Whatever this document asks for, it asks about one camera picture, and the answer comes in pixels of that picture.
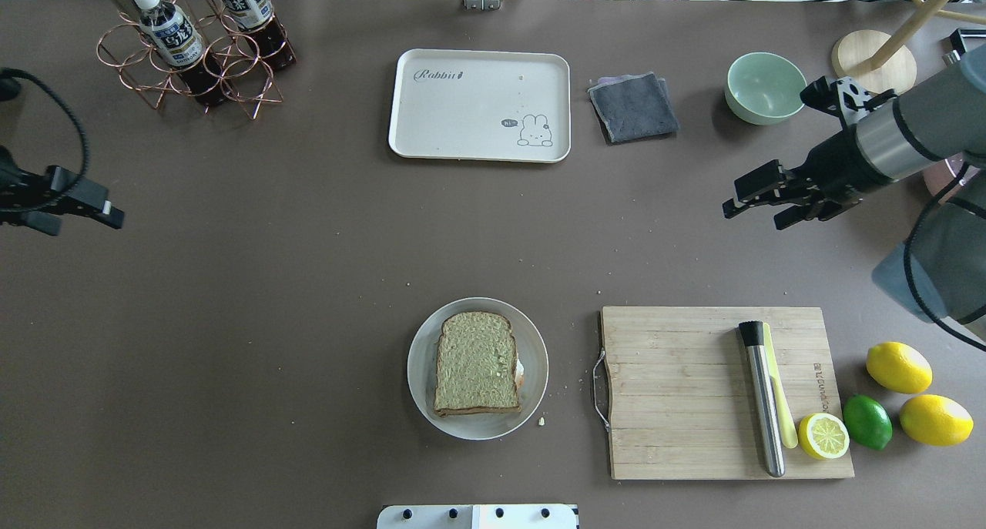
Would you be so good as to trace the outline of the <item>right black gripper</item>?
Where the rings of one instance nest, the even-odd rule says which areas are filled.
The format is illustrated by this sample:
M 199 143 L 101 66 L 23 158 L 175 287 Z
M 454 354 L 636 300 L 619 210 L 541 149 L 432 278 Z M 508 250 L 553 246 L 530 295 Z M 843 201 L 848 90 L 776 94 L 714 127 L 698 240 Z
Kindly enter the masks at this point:
M 726 219 L 751 207 L 792 205 L 777 213 L 774 225 L 785 230 L 803 221 L 829 220 L 852 209 L 878 190 L 878 171 L 860 150 L 855 132 L 839 132 L 810 150 L 803 164 L 785 168 L 767 163 L 735 181 L 736 198 L 726 200 Z

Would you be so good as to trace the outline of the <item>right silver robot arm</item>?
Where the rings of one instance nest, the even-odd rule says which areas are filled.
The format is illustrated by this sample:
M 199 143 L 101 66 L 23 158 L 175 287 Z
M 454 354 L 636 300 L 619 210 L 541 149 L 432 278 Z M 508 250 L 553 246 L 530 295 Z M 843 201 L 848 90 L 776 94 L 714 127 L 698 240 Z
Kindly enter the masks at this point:
M 925 174 L 931 199 L 873 281 L 916 317 L 983 350 L 985 49 L 955 52 L 950 65 L 901 94 L 823 77 L 800 101 L 836 116 L 840 132 L 798 167 L 771 160 L 737 178 L 724 216 L 782 205 L 774 223 L 786 229 L 840 216 L 869 193 Z

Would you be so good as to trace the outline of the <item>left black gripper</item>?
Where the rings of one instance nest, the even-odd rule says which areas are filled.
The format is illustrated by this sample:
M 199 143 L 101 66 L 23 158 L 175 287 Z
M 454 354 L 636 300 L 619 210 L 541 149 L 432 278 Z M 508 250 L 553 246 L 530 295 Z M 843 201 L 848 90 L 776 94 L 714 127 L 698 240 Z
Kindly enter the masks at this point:
M 60 195 L 45 213 L 38 209 L 46 202 L 45 178 L 22 170 L 12 154 L 1 147 L 1 223 L 25 227 L 47 236 L 60 234 L 62 220 L 58 216 L 92 218 L 112 229 L 123 227 L 126 214 L 109 200 L 109 190 L 86 177 L 79 178 L 61 166 L 47 168 L 47 186 Z

